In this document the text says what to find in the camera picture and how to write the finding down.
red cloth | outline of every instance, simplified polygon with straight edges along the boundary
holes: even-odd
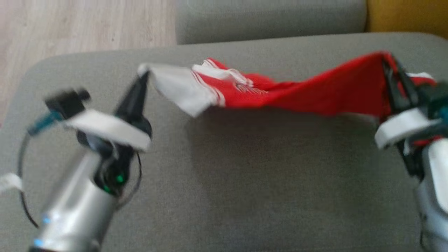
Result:
[[[208,59],[215,68],[227,70],[219,61]],[[387,52],[375,52],[348,61],[303,82],[281,82],[259,74],[242,74],[249,85],[222,80],[201,73],[203,82],[225,98],[228,108],[263,106],[305,113],[336,115],[361,113],[382,117],[390,115],[382,62],[396,71],[395,61]],[[412,78],[419,85],[434,83],[430,78]]]

fabric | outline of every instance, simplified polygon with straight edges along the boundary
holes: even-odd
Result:
[[[61,123],[67,129],[82,131],[110,142],[130,146],[139,152],[146,152],[151,144],[151,139],[145,132],[114,115],[94,109],[85,109]]]
[[[352,34],[94,52],[44,60],[25,74],[0,130],[0,174],[15,172],[43,97],[84,86],[110,113],[142,62],[190,67],[212,57],[276,82],[302,81],[350,59],[391,51],[409,72],[448,79],[448,42],[412,34]],[[143,182],[118,212],[107,252],[419,252],[413,180],[393,149],[378,151],[364,117],[281,109],[213,109],[192,119],[149,89],[153,141]],[[79,145],[60,128],[33,139],[24,190],[34,217]],[[131,169],[132,187],[137,176]],[[0,251],[26,251],[36,230],[16,191],[1,195]]]
[[[418,31],[448,39],[448,0],[367,0],[367,31]]]
[[[179,44],[363,32],[365,0],[180,0]]]
[[[383,62],[397,72],[396,60],[390,53],[375,52],[303,82],[276,83],[259,74],[241,74],[214,59],[206,59],[191,70],[153,65],[151,75],[157,90],[193,117],[211,105],[218,105],[236,109],[269,106],[328,116],[360,113],[386,118],[391,115],[391,108]],[[435,84],[427,73],[410,75],[416,85]]]

sofa backrest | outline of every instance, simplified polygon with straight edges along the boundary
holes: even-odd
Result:
[[[179,44],[363,32],[365,0],[178,0]]]

yellow cushion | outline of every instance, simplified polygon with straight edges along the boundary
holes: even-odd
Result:
[[[366,31],[419,31],[448,38],[448,0],[367,0]]]

green led light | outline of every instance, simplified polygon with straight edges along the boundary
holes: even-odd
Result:
[[[123,177],[123,175],[118,175],[118,176],[116,177],[116,181],[117,181],[118,183],[123,183],[123,182],[125,181],[125,178]]]
[[[103,189],[104,189],[106,192],[111,192],[111,189],[110,189],[108,186],[104,186]]]

